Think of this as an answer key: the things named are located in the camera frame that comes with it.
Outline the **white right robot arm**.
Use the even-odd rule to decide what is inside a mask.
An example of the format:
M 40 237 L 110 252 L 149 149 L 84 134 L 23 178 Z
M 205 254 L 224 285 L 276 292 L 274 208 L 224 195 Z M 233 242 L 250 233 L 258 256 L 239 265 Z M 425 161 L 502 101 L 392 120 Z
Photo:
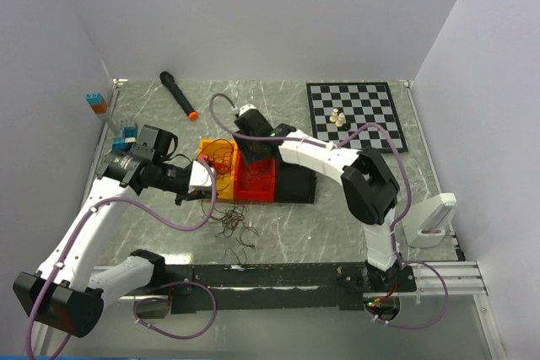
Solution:
M 286 124 L 273 127 L 254 105 L 235 113 L 235 125 L 234 138 L 247 162 L 276 159 L 324 175 L 343 188 L 347 207 L 364 230 L 370 285 L 382 292 L 390 289 L 398 278 L 392 223 L 399 185 L 381 154 L 371 147 L 339 147 Z

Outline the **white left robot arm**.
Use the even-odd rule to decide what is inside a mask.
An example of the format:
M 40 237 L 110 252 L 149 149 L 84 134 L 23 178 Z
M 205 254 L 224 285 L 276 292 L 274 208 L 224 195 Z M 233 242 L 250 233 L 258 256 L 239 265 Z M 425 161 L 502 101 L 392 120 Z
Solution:
M 138 249 L 102 277 L 92 275 L 113 226 L 147 188 L 185 196 L 190 168 L 170 164 L 177 135 L 145 125 L 130 148 L 108 153 L 87 200 L 50 256 L 33 273 L 20 272 L 13 291 L 26 314 L 69 335 L 84 337 L 104 309 L 141 288 L 156 294 L 166 284 L 165 258 Z

